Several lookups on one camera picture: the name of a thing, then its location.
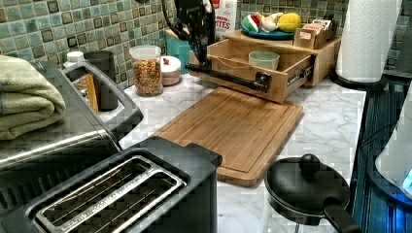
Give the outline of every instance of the utensil organizer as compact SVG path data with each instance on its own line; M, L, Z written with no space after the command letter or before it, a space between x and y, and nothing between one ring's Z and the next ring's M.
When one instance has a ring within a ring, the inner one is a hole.
M279 103L283 103L300 86L314 86L324 79L335 68L340 46L340 38L335 38L320 49L311 50L294 46L292 40L268 41L251 38L244 35L241 30L226 33L223 37L223 41L208 47L212 70L249 81L255 79L256 72L264 72L271 76L268 91L252 90L203 73L190 73L200 79ZM248 56L255 50L270 50L280 54L277 70L250 65ZM198 64L192 52L189 60L190 63Z

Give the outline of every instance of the kitchen counter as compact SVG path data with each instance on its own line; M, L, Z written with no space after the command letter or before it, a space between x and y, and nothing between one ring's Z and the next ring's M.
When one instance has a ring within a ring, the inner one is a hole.
M210 93L216 86L191 75L167 86L161 95L144 98L132 86L125 92L141 109L144 119L120 140L126 149L135 145ZM361 127L365 92L341 87L323 80L313 88L299 88L289 101L303 106L303 118L281 150L278 159L299 157L305 153L317 155L322 162L350 181L355 151ZM120 111L101 114L105 121ZM218 232L261 233L265 201L264 182L255 187L240 187L218 182ZM294 232L295 223L279 216L279 230ZM319 226L301 225L299 232L333 232L333 227L322 220Z

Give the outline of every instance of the small box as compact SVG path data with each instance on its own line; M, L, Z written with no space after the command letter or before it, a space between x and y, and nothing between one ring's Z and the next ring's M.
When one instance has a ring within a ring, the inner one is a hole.
M317 30L316 28L297 28L294 32L293 45L317 50L325 45L328 40L333 39L335 35L335 26L331 26L328 30Z
M182 64L182 75L189 73L189 70L185 67L186 63L189 63L189 52L190 46L187 41L179 40L172 30L166 30L166 53L179 58Z

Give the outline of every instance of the glass jar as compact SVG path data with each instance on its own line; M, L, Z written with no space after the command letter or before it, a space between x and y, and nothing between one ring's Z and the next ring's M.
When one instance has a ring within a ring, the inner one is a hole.
M138 46L130 49L136 94L156 96L163 92L161 84L160 52L157 46Z

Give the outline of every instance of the wooden cutting board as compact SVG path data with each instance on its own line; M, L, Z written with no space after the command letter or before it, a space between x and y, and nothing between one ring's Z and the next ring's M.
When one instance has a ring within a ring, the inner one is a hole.
M276 158L302 110L291 102L274 103L218 87L153 136L214 151L223 157L218 180L253 186Z

